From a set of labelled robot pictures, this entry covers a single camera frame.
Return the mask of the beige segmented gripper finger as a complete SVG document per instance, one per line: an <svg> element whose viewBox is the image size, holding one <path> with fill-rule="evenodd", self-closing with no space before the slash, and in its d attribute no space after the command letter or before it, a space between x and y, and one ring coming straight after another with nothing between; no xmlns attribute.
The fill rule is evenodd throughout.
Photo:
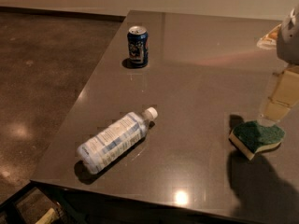
<svg viewBox="0 0 299 224"><path fill-rule="evenodd" d="M278 76L278 82L268 97L263 117L281 121L299 103L299 66L291 65Z"/></svg>

